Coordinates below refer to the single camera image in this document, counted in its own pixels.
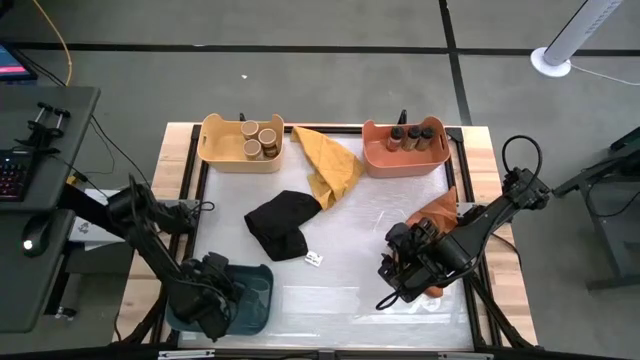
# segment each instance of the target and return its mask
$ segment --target small white tag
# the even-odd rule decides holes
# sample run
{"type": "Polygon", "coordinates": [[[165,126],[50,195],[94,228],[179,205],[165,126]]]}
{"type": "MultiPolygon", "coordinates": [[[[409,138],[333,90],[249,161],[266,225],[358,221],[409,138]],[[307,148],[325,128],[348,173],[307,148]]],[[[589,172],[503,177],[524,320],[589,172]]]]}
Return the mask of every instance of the small white tag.
{"type": "Polygon", "coordinates": [[[319,267],[320,263],[322,262],[323,257],[314,253],[313,251],[309,251],[307,253],[307,256],[305,256],[304,261],[308,262],[309,264],[319,267]]]}
{"type": "Polygon", "coordinates": [[[184,341],[188,341],[188,340],[195,340],[198,338],[198,333],[195,332],[191,332],[191,331],[183,331],[180,333],[180,335],[182,336],[182,340],[184,341]]]}

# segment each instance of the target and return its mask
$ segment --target cylindrical container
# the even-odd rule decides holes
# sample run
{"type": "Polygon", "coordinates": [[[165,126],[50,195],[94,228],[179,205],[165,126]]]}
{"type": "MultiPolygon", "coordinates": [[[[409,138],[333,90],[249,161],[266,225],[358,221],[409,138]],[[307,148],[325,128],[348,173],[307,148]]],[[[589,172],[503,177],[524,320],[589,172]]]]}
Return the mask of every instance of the cylindrical container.
{"type": "Polygon", "coordinates": [[[257,140],[259,130],[260,125],[255,121],[245,121],[240,126],[240,131],[242,131],[242,136],[244,136],[245,140],[257,140]]]}
{"type": "Polygon", "coordinates": [[[242,149],[244,150],[244,156],[247,157],[247,160],[263,160],[262,145],[260,145],[258,140],[249,139],[245,141],[242,149]]]}
{"type": "Polygon", "coordinates": [[[430,126],[422,129],[422,132],[420,133],[420,139],[418,140],[418,144],[416,145],[416,150],[427,150],[429,148],[429,144],[431,144],[431,138],[433,138],[434,134],[435,132],[430,126]]]}
{"type": "Polygon", "coordinates": [[[272,129],[264,129],[260,131],[258,140],[262,144],[262,152],[267,158],[278,156],[278,144],[276,144],[276,132],[272,129]]]}
{"type": "Polygon", "coordinates": [[[410,127],[409,131],[407,132],[407,137],[404,139],[404,143],[402,144],[402,150],[411,151],[415,149],[419,138],[420,127],[416,125],[410,127]]]}
{"type": "Polygon", "coordinates": [[[387,150],[396,151],[402,145],[402,138],[404,137],[404,129],[400,126],[394,126],[391,128],[391,134],[387,139],[387,150]]]}

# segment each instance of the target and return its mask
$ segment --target plastic sheet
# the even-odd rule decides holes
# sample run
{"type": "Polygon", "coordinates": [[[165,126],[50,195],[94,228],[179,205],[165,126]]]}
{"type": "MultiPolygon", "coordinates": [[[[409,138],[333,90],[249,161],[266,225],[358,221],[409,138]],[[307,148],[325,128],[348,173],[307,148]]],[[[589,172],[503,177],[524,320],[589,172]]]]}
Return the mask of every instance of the plastic sheet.
{"type": "MultiPolygon", "coordinates": [[[[359,135],[332,135],[362,159],[359,135]]],[[[429,175],[373,179],[362,176],[334,207],[300,229],[309,250],[323,256],[315,267],[304,258],[272,262],[249,233],[243,216],[282,190],[310,193],[313,172],[300,147],[284,141],[284,163],[273,174],[225,174],[210,169],[194,256],[218,252],[232,264],[265,264],[274,273],[267,326],[253,336],[226,336],[213,344],[204,334],[185,334],[183,347],[303,348],[359,350],[466,350],[473,347],[462,283],[444,296],[402,300],[385,311],[375,304],[393,291],[377,274],[384,235],[397,222],[444,194],[444,166],[429,175]]]]}

